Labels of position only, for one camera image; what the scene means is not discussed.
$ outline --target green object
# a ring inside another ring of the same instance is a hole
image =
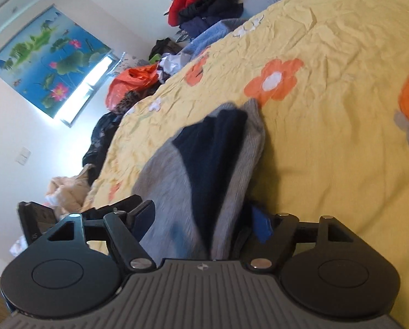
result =
[[[156,54],[150,59],[150,64],[157,63],[160,59],[162,59],[162,56],[160,54]]]

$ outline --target pile of clothes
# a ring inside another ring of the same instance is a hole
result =
[[[173,0],[168,23],[196,38],[222,19],[240,17],[242,11],[238,0]]]

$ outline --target ribbed gray plate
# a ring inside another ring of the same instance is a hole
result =
[[[166,260],[134,274],[111,302],[67,320],[16,313],[2,329],[398,329],[390,317],[343,323],[316,317],[288,300],[272,276],[253,274],[239,261]]]

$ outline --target pink lotus flower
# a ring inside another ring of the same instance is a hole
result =
[[[78,39],[72,39],[69,44],[75,47],[75,49],[80,49],[82,47],[81,42],[78,41]]]
[[[63,83],[58,83],[57,86],[52,89],[51,97],[53,97],[56,101],[61,101],[66,98],[66,94],[69,92],[69,88],[65,86]]]

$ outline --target metal screw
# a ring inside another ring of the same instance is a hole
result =
[[[273,264],[267,258],[255,258],[254,260],[252,260],[252,262],[250,262],[250,265],[253,268],[266,269],[271,267]]]
[[[148,260],[147,258],[135,258],[133,261],[130,262],[130,265],[136,270],[145,270],[147,268],[150,268],[153,265],[153,263],[151,260]]]

